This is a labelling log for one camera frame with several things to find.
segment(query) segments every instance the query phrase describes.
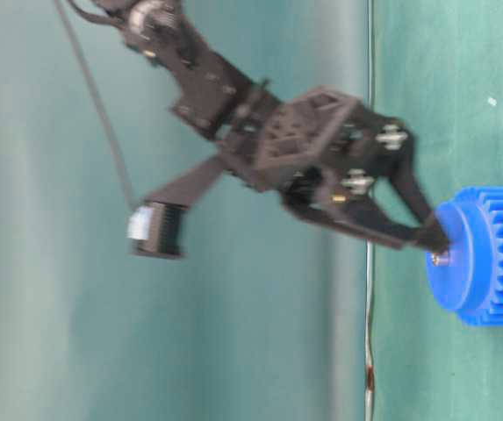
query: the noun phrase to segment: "screw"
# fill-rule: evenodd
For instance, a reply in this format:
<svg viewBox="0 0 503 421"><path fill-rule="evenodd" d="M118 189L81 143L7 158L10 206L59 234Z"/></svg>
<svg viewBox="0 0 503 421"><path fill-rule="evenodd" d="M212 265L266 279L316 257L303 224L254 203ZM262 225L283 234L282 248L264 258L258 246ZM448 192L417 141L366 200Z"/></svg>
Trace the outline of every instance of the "screw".
<svg viewBox="0 0 503 421"><path fill-rule="evenodd" d="M224 85L222 86L222 92L224 92L226 95L234 95L237 92L237 89L233 86Z"/></svg>
<svg viewBox="0 0 503 421"><path fill-rule="evenodd" d="M433 253L431 256L431 261L433 265L436 267L444 267L450 265L450 253L446 252L445 254Z"/></svg>

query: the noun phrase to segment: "teal wall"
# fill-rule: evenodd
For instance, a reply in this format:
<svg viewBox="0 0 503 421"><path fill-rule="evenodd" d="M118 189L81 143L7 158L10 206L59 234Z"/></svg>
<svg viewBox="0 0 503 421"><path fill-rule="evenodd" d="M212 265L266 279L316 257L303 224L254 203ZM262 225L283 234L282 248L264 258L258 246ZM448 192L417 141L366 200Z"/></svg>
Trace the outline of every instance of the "teal wall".
<svg viewBox="0 0 503 421"><path fill-rule="evenodd" d="M376 108L419 135L428 195L503 185L503 2L377 0L375 12ZM390 190L377 198L406 217ZM462 324L426 278L422 252L377 250L375 420L503 420L503 328Z"/></svg>
<svg viewBox="0 0 503 421"><path fill-rule="evenodd" d="M326 3L186 6L280 97L366 96L364 2ZM165 111L166 72L73 20L138 196L212 153ZM0 421L362 417L362 243L230 178L190 215L187 260L130 256L127 217L52 2L0 4Z"/></svg>

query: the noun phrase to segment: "silver screw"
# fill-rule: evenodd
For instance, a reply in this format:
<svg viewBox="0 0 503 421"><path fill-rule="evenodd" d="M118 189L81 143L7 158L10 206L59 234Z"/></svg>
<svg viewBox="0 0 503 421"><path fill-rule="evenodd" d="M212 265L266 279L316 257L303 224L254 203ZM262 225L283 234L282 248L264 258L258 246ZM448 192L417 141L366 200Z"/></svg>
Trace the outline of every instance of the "silver screw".
<svg viewBox="0 0 503 421"><path fill-rule="evenodd" d="M366 175L362 169L351 169L349 178L342 181L342 185L349 189L354 195L365 195L374 184L374 177Z"/></svg>
<svg viewBox="0 0 503 421"><path fill-rule="evenodd" d="M376 136L376 141L382 143L388 151L398 151L409 136L399 131L397 125L385 125L384 132Z"/></svg>
<svg viewBox="0 0 503 421"><path fill-rule="evenodd" d="M224 85L222 86L222 92L224 92L226 95L234 95L237 90L233 86Z"/></svg>
<svg viewBox="0 0 503 421"><path fill-rule="evenodd" d="M444 254L433 253L431 256L431 261L436 267L444 267L450 265L450 253L446 252Z"/></svg>

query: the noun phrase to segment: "green surface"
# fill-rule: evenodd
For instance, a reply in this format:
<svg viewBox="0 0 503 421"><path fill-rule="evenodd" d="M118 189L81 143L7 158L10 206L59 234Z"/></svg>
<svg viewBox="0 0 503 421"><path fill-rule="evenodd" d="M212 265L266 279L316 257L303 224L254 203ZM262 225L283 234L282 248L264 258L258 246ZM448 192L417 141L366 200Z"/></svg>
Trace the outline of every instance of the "green surface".
<svg viewBox="0 0 503 421"><path fill-rule="evenodd" d="M375 27L376 108L420 136L428 195L503 185L503 2L377 0ZM378 248L376 292L376 421L503 420L503 329L441 310L418 251Z"/></svg>
<svg viewBox="0 0 503 421"><path fill-rule="evenodd" d="M320 83L365 96L363 0L185 3L280 97ZM212 153L167 112L167 72L74 24L138 196ZM188 260L130 256L127 216L52 2L1 2L0 421L362 417L362 243L334 247L229 177L187 220Z"/></svg>

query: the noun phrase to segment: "bolt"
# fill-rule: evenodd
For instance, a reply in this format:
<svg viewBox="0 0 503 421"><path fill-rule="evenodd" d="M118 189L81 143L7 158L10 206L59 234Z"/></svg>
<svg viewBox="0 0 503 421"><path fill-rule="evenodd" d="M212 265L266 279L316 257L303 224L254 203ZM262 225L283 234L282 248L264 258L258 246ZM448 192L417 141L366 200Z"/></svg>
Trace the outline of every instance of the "bolt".
<svg viewBox="0 0 503 421"><path fill-rule="evenodd" d="M207 129L210 127L210 121L204 119L204 118L199 118L197 120L197 124L199 127L203 128L203 129Z"/></svg>
<svg viewBox="0 0 503 421"><path fill-rule="evenodd" d="M224 92L226 95L234 95L237 92L237 89L233 86L224 85L222 86L222 92Z"/></svg>
<svg viewBox="0 0 503 421"><path fill-rule="evenodd" d="M446 252L445 254L433 253L431 256L431 261L433 265L437 268L449 266L450 265L450 253Z"/></svg>
<svg viewBox="0 0 503 421"><path fill-rule="evenodd" d="M190 114L190 108L186 105L180 105L177 109L182 116L188 116Z"/></svg>

